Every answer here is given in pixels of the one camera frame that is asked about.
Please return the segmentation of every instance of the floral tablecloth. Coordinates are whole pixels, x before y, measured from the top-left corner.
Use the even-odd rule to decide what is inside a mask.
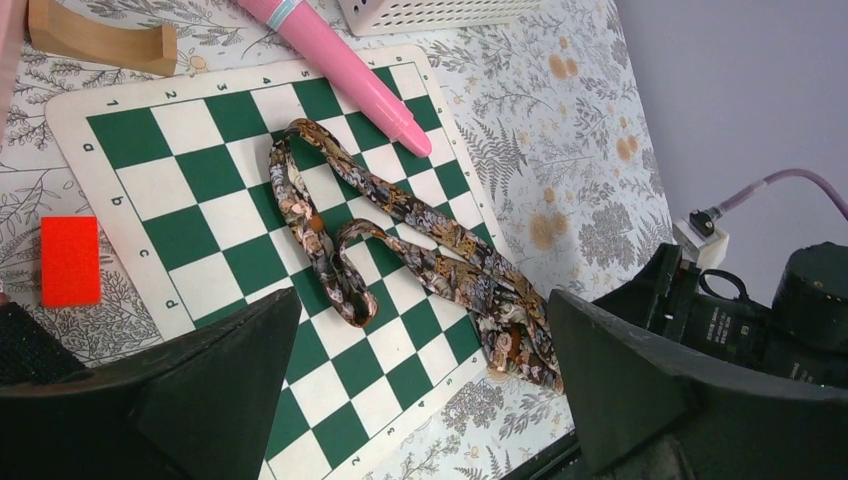
[[[64,0],[115,26],[171,24],[178,73],[294,58],[229,0]],[[425,49],[521,270],[547,296],[594,299],[628,280],[670,218],[616,6],[549,0],[509,26],[352,38],[338,4],[310,0],[355,49]],[[38,305],[39,218],[89,210],[44,119],[52,96],[153,78],[26,46],[0,150],[0,278],[88,365],[161,337],[105,237],[103,303]],[[499,374],[466,385],[368,477],[500,478],[573,429],[564,397]]]

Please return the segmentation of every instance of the red block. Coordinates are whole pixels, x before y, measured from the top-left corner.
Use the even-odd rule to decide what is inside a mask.
[[[100,303],[100,238],[95,217],[41,219],[41,303],[47,308]]]

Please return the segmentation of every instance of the patterned fabric strip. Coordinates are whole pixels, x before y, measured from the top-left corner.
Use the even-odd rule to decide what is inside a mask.
[[[341,228],[337,251],[295,164],[292,141],[298,138],[317,148],[339,177],[392,218],[464,261],[389,235],[365,219],[351,220]],[[331,304],[349,324],[364,327],[377,315],[376,299],[346,255],[351,241],[370,234],[397,254],[425,288],[475,313],[490,368],[563,393],[545,319],[546,302],[521,272],[479,236],[372,175],[356,164],[329,131],[308,119],[294,120],[274,143],[270,175],[286,223],[312,262]]]

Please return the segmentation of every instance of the green and white chessboard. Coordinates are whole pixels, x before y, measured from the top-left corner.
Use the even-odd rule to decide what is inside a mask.
[[[62,152],[165,339],[278,288],[297,290],[304,310],[264,478],[361,478],[485,364],[468,312],[426,292],[375,239],[348,251],[380,314],[364,330],[349,326],[277,210],[271,143],[307,117],[373,173],[509,256],[423,51],[360,55],[427,131],[429,158],[390,143],[302,61],[72,92],[47,105]],[[334,238],[361,217],[436,247],[337,179],[317,152],[296,158]]]

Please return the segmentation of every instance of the pink object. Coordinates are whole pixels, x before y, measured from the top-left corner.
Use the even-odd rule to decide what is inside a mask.
[[[12,101],[12,86],[24,44],[24,15],[27,0],[0,0],[0,140]]]
[[[412,112],[308,3],[301,0],[238,2],[315,65],[390,140],[399,141],[418,157],[430,155],[430,139],[415,123]]]

